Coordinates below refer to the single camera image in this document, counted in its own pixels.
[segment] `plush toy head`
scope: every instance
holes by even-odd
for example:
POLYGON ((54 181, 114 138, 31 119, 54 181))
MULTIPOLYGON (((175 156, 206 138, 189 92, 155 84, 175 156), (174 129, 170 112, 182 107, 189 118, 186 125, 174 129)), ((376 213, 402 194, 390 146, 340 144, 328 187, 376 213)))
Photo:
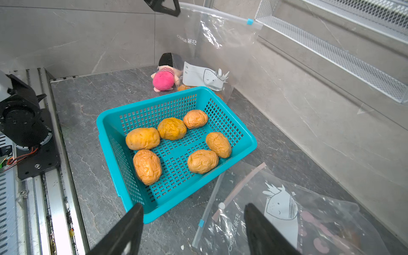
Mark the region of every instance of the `plush toy head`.
POLYGON ((170 68, 159 70, 153 78, 153 86, 160 91, 169 90, 174 84, 174 71, 170 68))

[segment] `pink plush toy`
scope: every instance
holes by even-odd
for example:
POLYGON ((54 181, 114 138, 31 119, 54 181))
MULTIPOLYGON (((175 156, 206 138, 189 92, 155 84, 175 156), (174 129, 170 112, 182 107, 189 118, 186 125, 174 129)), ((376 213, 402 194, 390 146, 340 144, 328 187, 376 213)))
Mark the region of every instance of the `pink plush toy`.
POLYGON ((181 71, 171 66, 159 66, 159 71, 152 74, 154 91, 172 90, 173 85, 180 85, 181 71))
POLYGON ((162 55, 159 61, 159 71, 152 74, 154 91, 166 91, 172 90, 173 85, 180 85, 180 76, 182 72, 172 67, 173 58, 171 53, 165 53, 162 55))

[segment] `cartoon drawing on bag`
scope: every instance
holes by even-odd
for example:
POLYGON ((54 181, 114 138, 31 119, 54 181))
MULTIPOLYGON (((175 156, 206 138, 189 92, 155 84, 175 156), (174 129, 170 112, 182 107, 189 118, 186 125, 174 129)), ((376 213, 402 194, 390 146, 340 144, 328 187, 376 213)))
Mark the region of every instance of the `cartoon drawing on bag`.
POLYGON ((262 192, 266 195, 264 216, 296 248, 299 231, 297 203, 283 185, 277 188, 273 184, 265 184, 268 190, 262 192))
POLYGON ((229 72, 222 75, 221 69, 218 69, 218 73, 211 69, 205 69, 203 74, 204 84, 210 89, 220 90, 224 86, 224 83, 227 83, 228 74, 229 72))

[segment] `gray marble wall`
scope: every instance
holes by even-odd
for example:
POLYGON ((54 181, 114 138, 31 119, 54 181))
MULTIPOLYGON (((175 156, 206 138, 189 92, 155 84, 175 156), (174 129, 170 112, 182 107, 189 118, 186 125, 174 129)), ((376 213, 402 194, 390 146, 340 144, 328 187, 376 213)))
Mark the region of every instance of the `gray marble wall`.
POLYGON ((0 0, 0 70, 60 78, 154 65, 158 16, 143 0, 0 0))

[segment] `teal mesh basket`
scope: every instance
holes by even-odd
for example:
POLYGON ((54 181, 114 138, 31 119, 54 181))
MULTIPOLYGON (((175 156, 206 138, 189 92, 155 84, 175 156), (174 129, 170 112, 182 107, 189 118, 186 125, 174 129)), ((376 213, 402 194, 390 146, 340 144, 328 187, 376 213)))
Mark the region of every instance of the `teal mesh basket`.
POLYGON ((116 192, 126 211, 136 203, 143 205, 145 224, 176 206, 257 147, 255 137, 242 121, 206 87, 187 89, 104 111, 98 116, 96 124, 116 192), (183 119, 188 111, 194 109, 207 113, 208 123, 201 128, 188 129, 182 139, 161 139, 159 146, 151 151, 160 158, 162 175, 153 185, 144 185, 136 177, 133 167, 136 151, 126 146, 127 133, 139 127, 157 128, 164 118, 183 119), (228 138, 232 146, 231 156, 220 159, 218 166, 206 174, 192 173, 188 170, 187 159, 196 150, 209 150, 205 138, 210 132, 221 132, 228 138))

